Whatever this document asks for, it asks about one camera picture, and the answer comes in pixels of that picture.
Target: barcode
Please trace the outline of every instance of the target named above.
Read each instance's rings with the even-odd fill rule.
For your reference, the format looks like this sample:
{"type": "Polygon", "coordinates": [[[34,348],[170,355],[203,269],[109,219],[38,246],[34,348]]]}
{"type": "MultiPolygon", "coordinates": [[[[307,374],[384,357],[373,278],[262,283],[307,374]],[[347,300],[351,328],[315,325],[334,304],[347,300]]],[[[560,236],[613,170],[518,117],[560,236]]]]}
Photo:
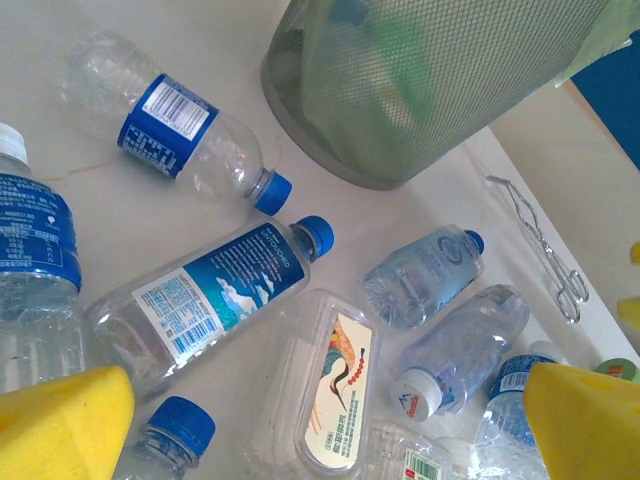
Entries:
{"type": "Polygon", "coordinates": [[[172,340],[174,347],[180,354],[186,353],[202,343],[202,340],[209,337],[209,334],[215,333],[217,330],[211,318],[207,318],[204,322],[199,323],[190,330],[172,340]]]}
{"type": "Polygon", "coordinates": [[[529,372],[510,373],[505,375],[500,382],[500,390],[524,390],[527,384],[529,372]]]}
{"type": "Polygon", "coordinates": [[[209,116],[207,110],[164,82],[149,95],[142,110],[190,141],[209,116]]]}
{"type": "Polygon", "coordinates": [[[440,467],[413,450],[407,450],[404,480],[440,480],[440,467]]]}

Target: blue bottle cap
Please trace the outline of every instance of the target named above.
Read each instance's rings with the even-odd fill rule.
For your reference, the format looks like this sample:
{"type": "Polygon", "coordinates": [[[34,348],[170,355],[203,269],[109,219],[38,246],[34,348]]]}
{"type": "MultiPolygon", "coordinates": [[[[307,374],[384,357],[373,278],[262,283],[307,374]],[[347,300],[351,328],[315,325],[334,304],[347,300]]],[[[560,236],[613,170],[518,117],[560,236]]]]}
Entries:
{"type": "Polygon", "coordinates": [[[318,247],[317,258],[320,258],[333,247],[335,240],[333,229],[324,218],[312,215],[296,222],[296,225],[300,225],[313,237],[313,241],[318,247]]]}
{"type": "Polygon", "coordinates": [[[475,243],[476,247],[478,248],[478,253],[482,255],[482,252],[484,252],[484,240],[482,239],[480,234],[473,230],[465,230],[464,233],[466,233],[467,235],[469,235],[469,237],[471,237],[471,239],[473,240],[473,243],[475,243]]]}
{"type": "Polygon", "coordinates": [[[292,189],[293,185],[289,180],[278,172],[273,172],[269,185],[256,202],[255,207],[262,213],[275,215],[289,198],[292,189]]]}
{"type": "Polygon", "coordinates": [[[147,423],[179,440],[198,458],[216,432],[216,424],[209,414],[182,397],[167,398],[147,423]]]}

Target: empty plastic bottle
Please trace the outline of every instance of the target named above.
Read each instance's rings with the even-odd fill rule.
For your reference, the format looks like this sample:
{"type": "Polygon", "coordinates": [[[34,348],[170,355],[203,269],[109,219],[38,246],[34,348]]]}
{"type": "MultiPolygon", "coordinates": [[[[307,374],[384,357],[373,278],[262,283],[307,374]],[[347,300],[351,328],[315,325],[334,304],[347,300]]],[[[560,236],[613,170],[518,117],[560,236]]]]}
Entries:
{"type": "Polygon", "coordinates": [[[259,220],[114,290],[87,311],[87,322],[136,394],[153,395],[258,309],[302,290],[309,265],[332,246],[320,217],[289,228],[259,220]]]}
{"type": "Polygon", "coordinates": [[[163,74],[129,40],[101,31],[68,55],[62,98],[76,120],[189,188],[245,197],[267,215],[291,184],[264,168],[245,125],[163,74]]]}
{"type": "Polygon", "coordinates": [[[535,342],[528,354],[504,362],[489,393],[489,404],[475,439],[481,478],[549,478],[527,422],[522,392],[531,367],[537,363],[557,362],[561,358],[549,342],[535,342]]]}
{"type": "Polygon", "coordinates": [[[416,422],[457,412],[500,365],[528,320],[529,306],[513,287],[486,288],[403,352],[392,405],[416,422]]]}
{"type": "Polygon", "coordinates": [[[80,285],[71,211],[0,123],[0,393],[84,370],[80,285]]]}
{"type": "Polygon", "coordinates": [[[476,232],[442,227],[389,255],[365,276],[364,289],[389,325],[416,327],[480,276],[483,251],[476,232]]]}
{"type": "Polygon", "coordinates": [[[216,431],[195,403],[169,397],[140,429],[140,440],[123,449],[113,480],[181,480],[197,468],[216,431]]]}

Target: metal tweezers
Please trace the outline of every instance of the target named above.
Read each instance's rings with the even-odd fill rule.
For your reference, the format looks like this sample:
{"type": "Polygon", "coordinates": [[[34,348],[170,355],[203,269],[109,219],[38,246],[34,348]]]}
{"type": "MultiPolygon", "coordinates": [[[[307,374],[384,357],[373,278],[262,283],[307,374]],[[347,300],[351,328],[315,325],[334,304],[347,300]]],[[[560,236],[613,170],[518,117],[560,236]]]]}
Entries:
{"type": "Polygon", "coordinates": [[[511,195],[511,200],[513,200],[513,204],[515,205],[518,218],[542,247],[548,265],[556,276],[559,286],[559,290],[554,299],[556,305],[569,323],[578,323],[580,321],[580,303],[589,300],[589,289],[582,279],[582,275],[580,275],[577,270],[569,270],[567,265],[551,248],[551,245],[547,243],[544,233],[540,228],[540,223],[538,222],[538,215],[536,215],[531,204],[522,196],[513,182],[493,175],[487,176],[486,179],[502,185],[507,189],[509,195],[511,195]],[[522,205],[529,210],[533,224],[525,218],[522,205]]]}

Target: beige surface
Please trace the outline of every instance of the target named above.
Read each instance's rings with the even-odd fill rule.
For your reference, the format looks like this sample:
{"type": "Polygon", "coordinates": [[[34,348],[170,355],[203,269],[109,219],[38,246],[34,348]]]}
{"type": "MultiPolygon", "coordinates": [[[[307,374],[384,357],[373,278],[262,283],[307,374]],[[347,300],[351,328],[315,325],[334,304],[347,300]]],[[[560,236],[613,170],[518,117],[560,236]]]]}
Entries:
{"type": "MultiPolygon", "coordinates": [[[[492,124],[520,174],[615,316],[640,295],[640,172],[573,84],[547,85],[492,124]]],[[[623,329],[640,349],[640,333],[623,329]]]]}

